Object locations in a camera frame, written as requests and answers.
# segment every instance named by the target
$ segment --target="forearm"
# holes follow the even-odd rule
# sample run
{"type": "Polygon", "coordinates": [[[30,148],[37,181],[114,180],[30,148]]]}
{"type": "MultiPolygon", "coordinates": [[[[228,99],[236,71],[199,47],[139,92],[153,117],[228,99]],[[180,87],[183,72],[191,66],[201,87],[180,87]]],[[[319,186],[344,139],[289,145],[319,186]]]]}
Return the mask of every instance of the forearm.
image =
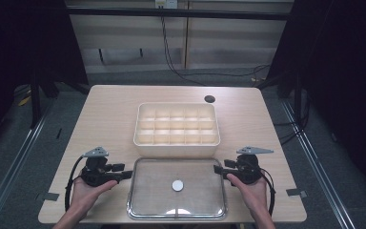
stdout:
{"type": "Polygon", "coordinates": [[[68,210],[64,216],[54,225],[53,229],[71,229],[83,218],[80,211],[68,210]]]}
{"type": "Polygon", "coordinates": [[[250,212],[254,218],[257,229],[275,229],[275,224],[267,209],[250,212]]]}

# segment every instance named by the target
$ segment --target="human hand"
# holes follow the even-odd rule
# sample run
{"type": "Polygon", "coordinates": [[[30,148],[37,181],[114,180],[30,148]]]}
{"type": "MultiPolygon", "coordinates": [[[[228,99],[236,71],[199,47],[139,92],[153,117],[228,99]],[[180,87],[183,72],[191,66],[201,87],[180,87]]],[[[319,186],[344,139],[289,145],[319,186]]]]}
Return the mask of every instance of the human hand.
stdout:
{"type": "Polygon", "coordinates": [[[117,184],[116,180],[108,181],[98,187],[91,187],[79,177],[73,182],[73,193],[70,208],[53,228],[72,228],[82,220],[93,207],[99,196],[117,184]]]}
{"type": "Polygon", "coordinates": [[[77,209],[83,213],[82,217],[84,218],[99,196],[110,190],[116,184],[116,180],[111,180],[98,187],[91,187],[81,177],[77,178],[73,182],[73,193],[69,211],[77,209]]]}
{"type": "Polygon", "coordinates": [[[275,228],[272,217],[267,209],[266,180],[261,177],[253,184],[244,184],[233,174],[227,174],[227,179],[236,186],[242,195],[259,229],[275,228]]]}

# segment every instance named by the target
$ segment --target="electric cord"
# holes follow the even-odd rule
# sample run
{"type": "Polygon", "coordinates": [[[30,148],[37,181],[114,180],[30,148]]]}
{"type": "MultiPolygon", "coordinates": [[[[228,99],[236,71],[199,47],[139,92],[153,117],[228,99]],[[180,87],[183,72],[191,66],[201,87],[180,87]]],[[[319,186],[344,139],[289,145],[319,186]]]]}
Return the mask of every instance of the electric cord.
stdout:
{"type": "Polygon", "coordinates": [[[280,137],[279,139],[283,139],[283,138],[287,138],[286,140],[280,142],[281,146],[287,144],[288,142],[290,142],[294,137],[296,137],[297,135],[299,135],[300,133],[304,132],[305,128],[307,127],[308,124],[308,120],[309,120],[309,112],[310,112],[310,107],[311,107],[311,98],[309,97],[309,95],[307,94],[307,101],[305,103],[304,106],[304,116],[301,118],[301,120],[299,121],[300,123],[296,123],[296,122],[290,122],[290,124],[298,124],[298,131],[296,131],[295,133],[291,133],[289,135],[285,135],[280,137]]]}
{"type": "Polygon", "coordinates": [[[249,76],[249,75],[254,75],[254,84],[252,85],[252,87],[254,87],[255,83],[257,82],[257,77],[256,77],[256,73],[269,68],[270,65],[259,65],[256,66],[254,68],[254,70],[251,73],[243,73],[243,74],[227,74],[227,73],[179,73],[173,65],[172,62],[172,57],[171,54],[169,52],[169,44],[168,44],[168,39],[167,39],[167,35],[166,35],[166,26],[165,26],[165,18],[161,17],[161,22],[162,22],[162,32],[163,32],[163,41],[164,41],[164,53],[165,53],[165,59],[166,59],[166,63],[168,65],[168,68],[175,74],[177,74],[181,79],[201,85],[201,86],[207,86],[201,82],[195,81],[195,80],[191,80],[188,79],[184,76],[191,76],[191,75],[221,75],[221,76],[230,76],[230,77],[243,77],[243,76],[249,76]]]}
{"type": "Polygon", "coordinates": [[[65,211],[68,211],[68,209],[70,209],[71,189],[72,189],[73,182],[76,180],[76,178],[73,178],[73,174],[75,173],[76,167],[78,166],[79,161],[81,161],[82,158],[83,157],[80,156],[76,160],[75,164],[73,165],[70,178],[68,179],[67,187],[65,188],[65,190],[66,190],[65,191],[65,211]]]}
{"type": "Polygon", "coordinates": [[[270,205],[269,205],[269,214],[270,216],[273,214],[273,210],[275,208],[275,183],[273,181],[273,178],[272,176],[270,175],[269,172],[267,172],[267,170],[263,169],[263,168],[255,168],[253,166],[253,164],[249,163],[248,161],[246,160],[243,160],[243,159],[238,159],[238,161],[241,161],[241,162],[244,162],[245,164],[249,165],[250,167],[254,168],[255,170],[257,170],[259,172],[259,174],[263,177],[264,180],[266,180],[267,182],[267,185],[269,186],[269,189],[270,189],[270,205]],[[264,171],[270,178],[270,180],[261,172],[261,171],[264,171]]]}

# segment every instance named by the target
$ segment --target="silver metal clip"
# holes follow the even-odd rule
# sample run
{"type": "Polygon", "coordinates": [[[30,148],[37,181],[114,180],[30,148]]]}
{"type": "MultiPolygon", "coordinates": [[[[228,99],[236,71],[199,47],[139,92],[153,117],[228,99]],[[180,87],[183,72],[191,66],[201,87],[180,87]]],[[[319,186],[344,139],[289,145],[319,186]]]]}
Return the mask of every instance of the silver metal clip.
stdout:
{"type": "Polygon", "coordinates": [[[103,147],[96,147],[92,149],[91,151],[86,152],[82,155],[82,157],[100,157],[100,156],[108,156],[109,153],[103,149],[103,147]]]}
{"type": "Polygon", "coordinates": [[[269,153],[273,153],[273,150],[268,150],[268,149],[262,149],[262,148],[257,148],[257,147],[253,147],[253,146],[245,146],[242,149],[239,149],[236,151],[238,154],[242,154],[242,155],[257,155],[257,154],[269,154],[269,153]]]}

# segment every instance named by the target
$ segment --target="table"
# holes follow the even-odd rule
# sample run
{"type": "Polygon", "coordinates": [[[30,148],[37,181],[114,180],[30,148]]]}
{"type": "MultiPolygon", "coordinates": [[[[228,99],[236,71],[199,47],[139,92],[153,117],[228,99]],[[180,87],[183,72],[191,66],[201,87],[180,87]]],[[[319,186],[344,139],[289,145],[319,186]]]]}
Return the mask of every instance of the table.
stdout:
{"type": "MultiPolygon", "coordinates": [[[[52,181],[50,193],[60,194],[57,201],[46,200],[38,216],[42,223],[56,223],[64,213],[64,195],[71,168],[85,152],[96,146],[108,152],[108,163],[125,163],[132,170],[140,158],[132,139],[138,106],[146,102],[205,102],[206,95],[215,97],[221,143],[214,158],[235,160],[236,150],[247,145],[272,149],[273,154],[258,155],[259,164],[274,179],[276,222],[300,222],[307,215],[300,196],[289,197],[288,189],[296,188],[275,133],[274,125],[260,90],[254,88],[181,87],[181,86],[110,86],[98,85],[91,92],[73,130],[68,147],[52,181]]],[[[85,160],[79,163],[80,171],[85,160]]],[[[218,223],[253,221],[239,191],[225,181],[228,212],[218,223]]],[[[148,223],[156,221],[130,219],[126,203],[131,180],[123,180],[103,194],[82,222],[148,223]]]]}

